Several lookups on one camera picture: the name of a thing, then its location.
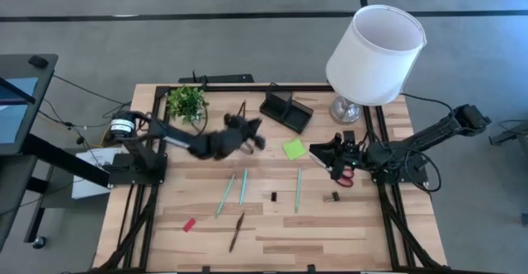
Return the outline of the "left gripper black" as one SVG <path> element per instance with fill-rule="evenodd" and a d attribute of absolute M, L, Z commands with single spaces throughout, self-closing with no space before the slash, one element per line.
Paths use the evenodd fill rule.
<path fill-rule="evenodd" d="M 241 116 L 225 114 L 223 130 L 201 135 L 188 134 L 187 151 L 199 159 L 221 160 L 240 149 L 249 137 L 253 137 L 255 146 L 263 150 L 266 140 L 257 135 L 261 123 L 261 118 L 247 120 Z"/>

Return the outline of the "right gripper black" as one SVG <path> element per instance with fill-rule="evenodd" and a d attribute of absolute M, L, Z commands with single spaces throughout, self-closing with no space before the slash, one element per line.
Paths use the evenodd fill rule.
<path fill-rule="evenodd" d="M 352 182 L 355 169 L 361 165 L 362 152 L 353 131 L 336 133 L 327 143 L 311 144 L 309 152 L 322 168 L 332 169 L 330 178 L 335 182 Z"/>

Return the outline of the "green sticky note pad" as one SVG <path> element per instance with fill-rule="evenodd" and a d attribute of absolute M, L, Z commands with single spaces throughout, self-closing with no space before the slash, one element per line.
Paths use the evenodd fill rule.
<path fill-rule="evenodd" d="M 300 138 L 295 138 L 291 141 L 288 141 L 283 144 L 283 150 L 285 152 L 286 157 L 289 160 L 295 160 L 297 158 L 302 157 L 307 153 L 303 142 L 300 140 Z"/>

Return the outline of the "black mesh desk organizer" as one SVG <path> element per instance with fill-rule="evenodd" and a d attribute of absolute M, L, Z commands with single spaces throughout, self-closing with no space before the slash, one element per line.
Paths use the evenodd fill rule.
<path fill-rule="evenodd" d="M 260 112 L 297 134 L 302 134 L 314 110 L 297 102 L 291 90 L 271 83 L 266 89 L 266 97 L 260 105 Z"/>

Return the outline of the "teal pen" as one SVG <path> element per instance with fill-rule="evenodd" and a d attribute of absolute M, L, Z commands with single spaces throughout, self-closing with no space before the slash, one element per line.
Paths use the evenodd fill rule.
<path fill-rule="evenodd" d="M 242 184 L 241 184 L 241 190 L 240 190 L 240 196 L 239 196 L 239 205 L 242 205 L 244 202 L 244 197 L 246 193 L 246 187 L 247 187 L 247 180 L 248 180 L 248 169 L 245 168 L 243 172 L 242 177 Z"/>
<path fill-rule="evenodd" d="M 296 214 L 299 213 L 301 182 L 302 182 L 302 167 L 299 167 L 298 172 L 297 172 L 297 181 L 296 181 L 296 190 L 295 190 L 295 213 Z"/>
<path fill-rule="evenodd" d="M 235 178 L 236 178 L 236 175 L 233 174 L 232 177 L 231 177 L 230 180 L 229 180 L 228 185 L 227 185 L 226 188 L 225 188 L 224 194 L 223 194 L 223 196 L 222 196 L 222 200 L 221 200 L 221 202 L 219 203 L 219 206 L 218 206 L 218 208 L 217 208 L 217 210 L 216 210 L 216 212 L 215 212 L 215 216 L 214 216 L 214 217 L 215 217 L 216 219 L 219 217 L 219 215 L 220 215 L 220 213 L 221 213 L 221 211 L 222 211 L 222 209 L 223 209 L 223 207 L 224 207 L 224 203 L 226 202 L 226 200 L 227 200 L 227 198 L 228 198 L 228 196 L 229 196 L 229 192 L 230 192 L 230 189 L 231 189 L 231 187 L 232 187 L 232 185 L 233 185 L 233 182 L 234 182 Z"/>

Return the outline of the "brown pen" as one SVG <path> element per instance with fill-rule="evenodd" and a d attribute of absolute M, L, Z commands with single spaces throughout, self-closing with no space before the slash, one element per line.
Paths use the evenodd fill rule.
<path fill-rule="evenodd" d="M 239 219 L 238 219 L 238 222 L 236 224 L 231 243 L 229 245 L 229 253 L 231 253 L 234 250 L 234 246 L 235 246 L 235 244 L 237 242 L 238 234 L 239 234 L 240 229 L 241 229 L 242 224 L 243 224 L 244 216 L 245 216 L 245 212 L 243 212 L 241 214 L 241 216 L 239 217 Z"/>

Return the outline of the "green potted plant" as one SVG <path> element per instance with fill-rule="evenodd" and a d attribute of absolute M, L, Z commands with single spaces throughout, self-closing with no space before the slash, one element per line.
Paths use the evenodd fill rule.
<path fill-rule="evenodd" d="M 167 114 L 173 119 L 181 118 L 184 124 L 201 122 L 208 105 L 198 87 L 179 87 L 167 95 Z"/>

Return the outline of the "white shade table lamp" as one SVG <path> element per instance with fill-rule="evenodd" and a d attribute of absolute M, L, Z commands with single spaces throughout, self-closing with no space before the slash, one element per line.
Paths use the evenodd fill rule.
<path fill-rule="evenodd" d="M 422 24 L 411 14 L 387 5 L 358 10 L 326 64 L 327 80 L 337 94 L 331 117 L 350 124 L 360 118 L 363 106 L 392 102 L 426 44 Z"/>

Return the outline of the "white paper sheet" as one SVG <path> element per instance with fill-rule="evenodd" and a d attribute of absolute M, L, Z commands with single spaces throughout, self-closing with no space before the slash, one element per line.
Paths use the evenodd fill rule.
<path fill-rule="evenodd" d="M 98 148 L 76 153 L 75 156 L 87 163 L 90 163 L 91 165 L 102 168 L 103 166 L 112 164 L 114 157 L 117 154 L 122 153 L 123 150 L 121 148 Z M 96 183 L 81 179 L 78 176 L 73 177 L 73 189 L 71 197 L 74 200 L 91 196 L 99 196 L 109 192 L 110 189 L 107 187 L 99 186 Z"/>

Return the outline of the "black stand leg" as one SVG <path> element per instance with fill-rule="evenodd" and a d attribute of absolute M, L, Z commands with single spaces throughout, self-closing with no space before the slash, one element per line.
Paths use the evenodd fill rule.
<path fill-rule="evenodd" d="M 491 145 L 500 146 L 508 140 L 517 139 L 521 145 L 528 146 L 528 119 L 502 120 L 498 122 L 498 126 L 502 132 L 489 137 Z"/>

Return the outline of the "monitor screen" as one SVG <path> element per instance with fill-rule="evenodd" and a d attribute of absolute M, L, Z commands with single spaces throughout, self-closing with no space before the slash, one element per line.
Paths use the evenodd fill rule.
<path fill-rule="evenodd" d="M 10 78 L 9 83 L 32 95 L 38 78 Z M 0 144 L 12 144 L 17 136 L 28 105 L 0 106 Z"/>

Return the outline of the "black aluminium table frame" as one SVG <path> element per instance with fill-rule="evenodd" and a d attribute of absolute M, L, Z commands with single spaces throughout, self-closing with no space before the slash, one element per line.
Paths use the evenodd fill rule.
<path fill-rule="evenodd" d="M 283 144 L 300 138 L 304 147 L 353 131 L 358 142 L 400 141 L 413 130 L 402 97 L 385 106 L 363 108 L 362 117 L 341 125 L 329 114 L 335 98 L 326 83 L 278 83 L 297 102 L 313 109 L 302 134 L 270 117 L 260 105 L 270 83 L 208 84 L 208 130 L 224 128 L 224 115 L 261 118 L 258 134 L 266 147 L 245 146 L 221 160 L 201 160 L 164 141 L 151 148 L 167 155 L 165 180 L 158 185 L 114 187 L 93 270 L 99 274 L 316 274 L 389 272 L 440 274 L 447 270 L 431 198 L 410 183 L 377 181 L 357 168 L 353 186 L 337 185 L 310 154 L 289 160 Z M 302 167 L 299 213 L 295 213 L 298 168 Z M 248 169 L 244 202 L 239 196 Z M 215 218 L 225 188 L 236 178 Z M 277 202 L 264 198 L 277 192 Z M 324 202 L 337 191 L 340 201 Z M 236 224 L 244 220 L 229 253 Z M 183 226 L 196 220 L 189 232 Z"/>

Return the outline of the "black bar mount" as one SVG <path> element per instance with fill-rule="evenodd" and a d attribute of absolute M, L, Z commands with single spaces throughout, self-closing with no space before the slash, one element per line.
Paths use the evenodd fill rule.
<path fill-rule="evenodd" d="M 226 74 L 226 75 L 215 75 L 197 76 L 195 72 L 192 72 L 192 76 L 189 78 L 179 78 L 179 83 L 254 83 L 254 78 L 250 73 L 243 74 Z"/>

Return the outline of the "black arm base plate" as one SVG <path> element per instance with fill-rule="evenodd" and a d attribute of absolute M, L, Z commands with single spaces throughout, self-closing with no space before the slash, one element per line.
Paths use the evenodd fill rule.
<path fill-rule="evenodd" d="M 388 184 L 400 182 L 428 181 L 425 170 L 426 160 L 419 154 L 409 153 L 405 149 L 375 149 L 366 152 L 367 163 L 375 174 Z"/>
<path fill-rule="evenodd" d="M 140 169 L 132 154 L 116 154 L 112 164 L 103 166 L 111 185 L 158 185 L 165 180 L 167 155 L 156 155 L 154 168 Z"/>

